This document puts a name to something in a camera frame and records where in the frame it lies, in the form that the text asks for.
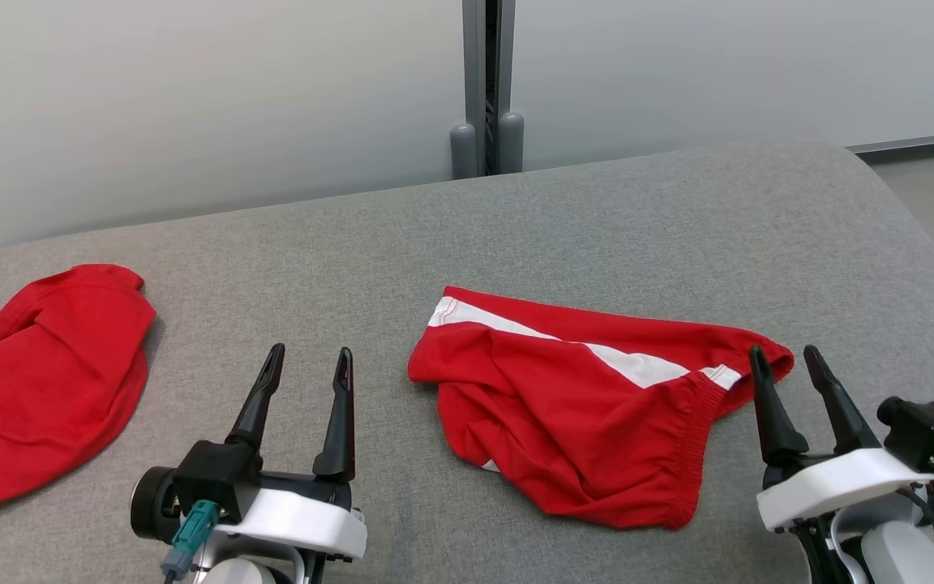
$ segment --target robotic arm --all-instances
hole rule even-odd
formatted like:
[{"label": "robotic arm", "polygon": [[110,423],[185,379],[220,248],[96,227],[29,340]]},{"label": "robotic arm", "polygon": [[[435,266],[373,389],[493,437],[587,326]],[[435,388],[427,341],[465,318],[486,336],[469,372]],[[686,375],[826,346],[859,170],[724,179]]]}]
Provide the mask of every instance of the robotic arm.
[{"label": "robotic arm", "polygon": [[[355,404],[352,351],[342,348],[323,451],[312,474],[262,470],[264,423],[285,348],[269,351],[224,443],[197,441],[178,468],[155,466],[132,494],[135,535],[172,544],[168,579],[194,584],[320,584],[327,561],[366,553],[366,523],[352,506]],[[280,570],[242,556],[282,560]]]},{"label": "robotic arm", "polygon": [[834,431],[831,454],[808,454],[763,351],[750,355],[766,529],[798,537],[812,584],[934,584],[934,544],[918,529],[934,529],[934,402],[885,400],[882,446],[820,351],[803,356]]}]

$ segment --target red cloth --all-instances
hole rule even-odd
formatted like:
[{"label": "red cloth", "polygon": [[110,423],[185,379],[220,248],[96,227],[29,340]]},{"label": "red cloth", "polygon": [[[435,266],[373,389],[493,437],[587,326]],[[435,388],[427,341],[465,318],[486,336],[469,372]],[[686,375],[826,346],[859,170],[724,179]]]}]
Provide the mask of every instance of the red cloth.
[{"label": "red cloth", "polygon": [[457,455],[545,513],[618,528],[690,522],[712,422],[752,399],[740,328],[632,318],[446,288],[410,356],[438,384]]},{"label": "red cloth", "polygon": [[120,266],[75,266],[0,311],[0,502],[89,461],[125,428],[156,314],[143,283]]}]

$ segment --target red shorts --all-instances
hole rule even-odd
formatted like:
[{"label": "red shorts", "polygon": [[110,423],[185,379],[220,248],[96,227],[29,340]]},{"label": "red shorts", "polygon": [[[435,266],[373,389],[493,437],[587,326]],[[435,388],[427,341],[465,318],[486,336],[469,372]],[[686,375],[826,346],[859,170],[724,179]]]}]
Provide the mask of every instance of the red shorts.
[{"label": "red shorts", "polygon": [[678,529],[697,507],[712,422],[752,399],[740,328],[594,313],[449,287],[410,356],[437,382],[449,446],[545,513]]}]

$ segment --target white partition panel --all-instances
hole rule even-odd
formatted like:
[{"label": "white partition panel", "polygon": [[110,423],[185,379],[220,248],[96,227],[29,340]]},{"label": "white partition panel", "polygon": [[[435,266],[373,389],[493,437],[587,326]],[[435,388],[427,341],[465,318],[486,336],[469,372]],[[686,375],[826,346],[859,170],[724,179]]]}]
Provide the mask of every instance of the white partition panel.
[{"label": "white partition panel", "polygon": [[461,0],[0,0],[0,243],[448,180]]},{"label": "white partition panel", "polygon": [[934,1],[516,0],[524,170],[757,136],[934,136]]}]

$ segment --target teal connector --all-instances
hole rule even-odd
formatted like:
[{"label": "teal connector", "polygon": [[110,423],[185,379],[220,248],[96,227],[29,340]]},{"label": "teal connector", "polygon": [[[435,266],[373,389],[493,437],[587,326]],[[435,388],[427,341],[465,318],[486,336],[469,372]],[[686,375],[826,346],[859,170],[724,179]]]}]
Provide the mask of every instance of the teal connector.
[{"label": "teal connector", "polygon": [[218,518],[218,505],[215,503],[200,500],[193,505],[189,517],[171,539],[171,550],[161,562],[161,573],[169,579],[168,582],[182,580],[190,572],[193,555],[211,537]]}]

